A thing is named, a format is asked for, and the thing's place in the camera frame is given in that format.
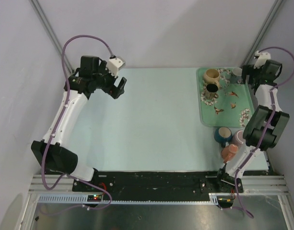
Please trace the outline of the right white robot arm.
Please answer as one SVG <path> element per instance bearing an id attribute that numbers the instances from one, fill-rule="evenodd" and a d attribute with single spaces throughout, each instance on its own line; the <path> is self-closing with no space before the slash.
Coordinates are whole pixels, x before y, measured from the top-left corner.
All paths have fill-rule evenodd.
<path id="1" fill-rule="evenodd" d="M 277 100 L 277 87 L 274 82 L 282 71 L 282 64 L 268 59 L 263 64 L 244 65 L 242 83 L 247 83 L 259 103 L 254 114 L 245 126 L 245 143 L 238 153 L 221 168 L 215 179 L 216 189 L 226 192 L 237 186 L 248 165 L 263 151 L 272 149 L 278 143 L 290 116 L 283 112 Z"/>

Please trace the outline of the black striped mug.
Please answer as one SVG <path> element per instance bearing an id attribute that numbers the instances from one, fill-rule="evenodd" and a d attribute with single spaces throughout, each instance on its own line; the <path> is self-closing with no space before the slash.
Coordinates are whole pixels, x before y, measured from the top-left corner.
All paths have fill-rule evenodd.
<path id="1" fill-rule="evenodd" d="M 216 84 L 207 84 L 206 89 L 205 89 L 205 98 L 207 100 L 211 100 L 213 98 L 218 99 L 219 95 L 217 94 L 218 92 L 218 86 Z"/>

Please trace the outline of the beige wooden mug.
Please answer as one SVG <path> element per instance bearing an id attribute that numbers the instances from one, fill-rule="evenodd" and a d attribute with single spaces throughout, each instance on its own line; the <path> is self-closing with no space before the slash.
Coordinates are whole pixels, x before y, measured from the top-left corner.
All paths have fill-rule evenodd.
<path id="1" fill-rule="evenodd" d="M 215 84 L 220 87 L 220 73 L 216 69 L 207 69 L 203 74 L 203 80 L 206 84 Z"/>

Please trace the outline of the grey mug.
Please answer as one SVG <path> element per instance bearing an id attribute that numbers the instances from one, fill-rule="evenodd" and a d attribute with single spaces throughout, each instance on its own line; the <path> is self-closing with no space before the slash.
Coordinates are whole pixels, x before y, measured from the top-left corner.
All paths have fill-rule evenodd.
<path id="1" fill-rule="evenodd" d="M 242 80 L 242 69 L 241 68 L 233 68 L 231 70 L 230 83 L 231 84 L 239 84 Z"/>

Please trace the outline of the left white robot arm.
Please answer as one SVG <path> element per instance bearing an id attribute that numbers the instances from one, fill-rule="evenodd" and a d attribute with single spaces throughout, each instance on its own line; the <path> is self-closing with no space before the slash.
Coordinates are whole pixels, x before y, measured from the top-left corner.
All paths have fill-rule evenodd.
<path id="1" fill-rule="evenodd" d="M 80 67 L 65 83 L 62 102 L 52 125 L 41 141 L 35 140 L 31 145 L 42 174 L 50 170 L 76 177 L 83 180 L 83 186 L 89 191 L 99 187 L 100 180 L 94 176 L 95 169 L 70 151 L 68 144 L 82 109 L 97 89 L 113 99 L 124 93 L 126 78 L 122 78 L 118 86 L 115 85 L 124 66 L 125 61 L 121 57 L 113 56 L 108 61 L 94 56 L 81 57 Z"/>

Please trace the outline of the blue mug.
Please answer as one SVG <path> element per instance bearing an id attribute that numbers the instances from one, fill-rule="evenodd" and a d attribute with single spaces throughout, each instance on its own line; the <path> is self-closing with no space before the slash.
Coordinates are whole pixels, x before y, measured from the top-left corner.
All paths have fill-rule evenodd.
<path id="1" fill-rule="evenodd" d="M 227 143 L 232 139 L 232 131 L 227 127 L 219 127 L 215 130 L 214 140 L 225 148 Z"/>

